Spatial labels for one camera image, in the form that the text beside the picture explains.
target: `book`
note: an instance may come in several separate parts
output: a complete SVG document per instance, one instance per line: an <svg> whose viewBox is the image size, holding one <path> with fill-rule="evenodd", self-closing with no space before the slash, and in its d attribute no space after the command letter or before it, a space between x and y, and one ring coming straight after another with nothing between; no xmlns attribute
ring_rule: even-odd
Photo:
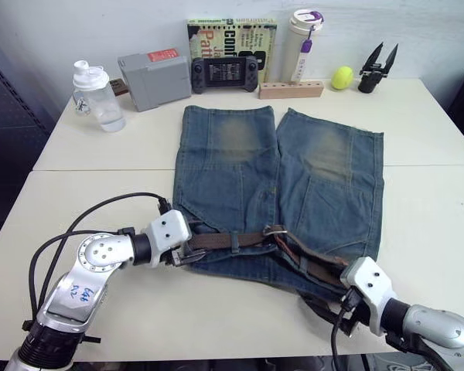
<svg viewBox="0 0 464 371"><path fill-rule="evenodd" d="M274 19L190 19L191 59L255 56L258 82L267 82L276 31Z"/></svg>

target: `arm of robot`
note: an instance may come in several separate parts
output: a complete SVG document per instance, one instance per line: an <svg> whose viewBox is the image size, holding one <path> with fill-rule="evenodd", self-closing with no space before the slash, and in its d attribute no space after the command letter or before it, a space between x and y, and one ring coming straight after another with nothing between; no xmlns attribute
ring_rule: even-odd
<svg viewBox="0 0 464 371"><path fill-rule="evenodd" d="M163 254L172 254L179 266L186 259L175 250L191 237L183 215L170 210L136 235L97 233L83 240L77 249L73 268L64 274L39 310L24 343L18 348L6 371L69 369L76 348L94 320L106 295L107 283L128 263L156 267Z"/></svg>
<svg viewBox="0 0 464 371"><path fill-rule="evenodd" d="M390 278L370 257L351 264L340 280L370 309L369 326L402 352L424 356L439 371L464 371L464 318L397 300Z"/></svg>
<svg viewBox="0 0 464 371"><path fill-rule="evenodd" d="M73 354L103 301L108 279L127 263L156 267L165 256L169 263L180 266L205 254L201 250L187 251L183 257L176 250L191 237L179 211L168 211L142 232L121 236L98 233L81 242L72 270L60 278L49 294L5 371L69 369ZM375 335L385 334L389 345L423 355L440 371L464 371L463 317L397 300L390 278L369 257L354 261L340 280L357 291L366 305L364 309L369 308L369 315L359 316L366 310L359 311L362 305L358 305L354 318L347 321L345 333L362 322ZM323 318L333 322L325 311Z"/></svg>

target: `purple tag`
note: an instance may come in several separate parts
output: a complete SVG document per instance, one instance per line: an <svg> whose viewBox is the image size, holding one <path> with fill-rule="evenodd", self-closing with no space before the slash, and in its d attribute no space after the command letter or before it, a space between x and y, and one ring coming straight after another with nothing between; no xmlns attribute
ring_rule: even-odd
<svg viewBox="0 0 464 371"><path fill-rule="evenodd" d="M301 53L309 53L309 50L311 50L311 45L311 40L304 40L301 45Z"/></svg>

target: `black cable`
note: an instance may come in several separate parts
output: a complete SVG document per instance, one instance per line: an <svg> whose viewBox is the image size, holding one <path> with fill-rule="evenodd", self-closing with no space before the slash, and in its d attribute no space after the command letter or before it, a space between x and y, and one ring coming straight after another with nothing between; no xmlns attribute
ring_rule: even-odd
<svg viewBox="0 0 464 371"><path fill-rule="evenodd" d="M67 232L72 232L74 228L77 226L77 224L80 223L82 219L84 219L87 215L91 214L93 211L100 209L102 206L105 206L109 203L113 203L115 201L118 201L120 199L128 199L130 197L138 197L138 196L147 196L147 197L153 197L157 199L160 202L160 213L162 213L162 207L163 206L168 206L167 200L164 197L161 197L160 195L157 195L156 193L151 193L151 192L134 192L134 193L127 193L125 195L121 196L116 196L112 197L111 199L106 199L102 201L101 203L96 204L95 206L92 206L88 210L86 210L84 213L80 214L70 225L70 227L67 229ZM43 282L43 286L41 287L41 293L39 294L39 300L38 300L38 306L37 308L41 308L43 303L45 302L45 297L46 297L46 291L48 290L48 285L49 281L52 278L53 271L55 270L56 262L59 260L60 254L62 253L62 249L65 246L65 243L67 241L67 238L64 237L62 241L60 241L59 246L57 247L55 251L55 255L53 255L53 259L51 264L49 265L48 272L46 272L45 276L45 281Z"/></svg>
<svg viewBox="0 0 464 371"><path fill-rule="evenodd" d="M60 234L59 236L55 236L54 238L50 238L47 240L39 249L34 253L31 259L31 263L29 264L29 298L31 299L31 312L32 312L32 319L36 317L38 314L38 306L36 304L36 289L34 285L34 271L36 269L36 263L38 262L38 258L41 253L52 243L57 242L58 240L66 239L70 236L75 236L77 234L94 234L94 233L113 233L113 232L104 232L103 230L76 230L70 231L67 233Z"/></svg>
<svg viewBox="0 0 464 371"><path fill-rule="evenodd" d="M366 354L361 354L361 360L363 361L364 371L371 371L368 356Z"/></svg>
<svg viewBox="0 0 464 371"><path fill-rule="evenodd" d="M337 332L339 331L340 324L342 323L343 316L346 314L346 309L341 308L337 320L332 328L332 335L330 336L330 343L332 344L332 357L333 365L335 366L335 371L342 371L342 366L340 365L339 355L337 353Z"/></svg>

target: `water bottle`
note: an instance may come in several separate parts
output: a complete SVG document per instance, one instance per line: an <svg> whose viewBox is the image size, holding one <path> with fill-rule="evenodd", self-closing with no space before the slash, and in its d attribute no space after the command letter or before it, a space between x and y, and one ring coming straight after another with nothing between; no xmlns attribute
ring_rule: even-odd
<svg viewBox="0 0 464 371"><path fill-rule="evenodd" d="M300 80L300 78L295 78L294 75L299 64L300 55L303 53L303 43L306 40L312 41L315 34L322 29L323 22L324 18L321 13L312 9L299 9L292 14L288 21L289 33L285 44L284 64L280 81L287 83Z"/></svg>
<svg viewBox="0 0 464 371"><path fill-rule="evenodd" d="M103 130L119 131L125 126L125 119L109 80L102 66L90 66L86 60L74 64L73 84L83 94L83 103Z"/></svg>

